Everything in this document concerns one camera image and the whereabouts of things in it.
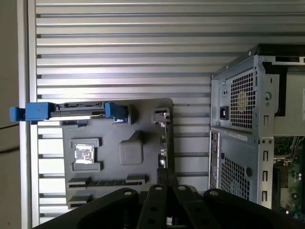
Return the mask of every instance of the ventilation grille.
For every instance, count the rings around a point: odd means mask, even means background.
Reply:
[[[253,73],[234,79],[231,83],[230,125],[252,129],[255,92]]]
[[[244,167],[225,157],[221,169],[221,189],[249,200],[250,182],[244,176]]]

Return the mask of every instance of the computer tower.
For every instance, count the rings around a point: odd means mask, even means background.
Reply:
[[[305,136],[304,57],[305,45],[260,44],[211,76],[210,188],[272,208],[293,166],[304,190],[303,155],[293,164]]]

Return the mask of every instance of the screw hole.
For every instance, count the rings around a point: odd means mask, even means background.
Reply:
[[[155,220],[154,219],[148,219],[148,221],[147,221],[149,224],[155,224]]]

